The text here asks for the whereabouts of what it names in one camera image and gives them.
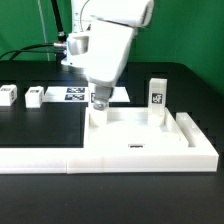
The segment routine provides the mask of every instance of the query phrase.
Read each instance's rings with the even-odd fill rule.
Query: white base
[[[218,154],[187,113],[147,125],[147,108],[109,108],[108,124],[91,126],[84,148],[0,149],[0,173],[215,172]]]

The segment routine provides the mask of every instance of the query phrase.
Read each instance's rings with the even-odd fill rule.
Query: black table surface
[[[224,223],[224,98],[176,63],[129,63],[117,85],[146,107],[148,82],[167,78],[166,106],[188,112],[219,153],[216,173],[0,175],[0,223]],[[0,107],[0,147],[82,147],[86,103],[25,108],[30,86],[87,86],[54,62],[0,62],[0,86],[18,99]]]

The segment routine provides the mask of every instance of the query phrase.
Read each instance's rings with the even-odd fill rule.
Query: green wall
[[[152,22],[133,42],[129,61],[183,63],[224,95],[224,1],[155,2]],[[57,31],[50,0],[41,4],[47,41],[53,42]],[[58,4],[64,29],[70,32],[70,0],[58,0]],[[38,0],[0,1],[0,28],[0,54],[43,43]],[[30,54],[18,59],[48,60],[46,55]]]

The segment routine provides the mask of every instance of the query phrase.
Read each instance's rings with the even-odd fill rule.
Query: white rectangular block
[[[165,118],[166,79],[152,78],[149,83],[148,124],[162,126]]]
[[[17,98],[16,85],[3,85],[0,89],[0,106],[11,106]]]
[[[30,87],[25,94],[26,108],[40,108],[44,98],[44,88]]]

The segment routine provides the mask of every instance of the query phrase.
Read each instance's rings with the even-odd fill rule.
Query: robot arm
[[[96,85],[94,109],[105,110],[124,67],[138,27],[151,20],[154,0],[90,0],[93,22],[83,36],[88,39],[87,51],[71,53],[73,36],[68,38],[69,65],[83,68],[83,74]]]

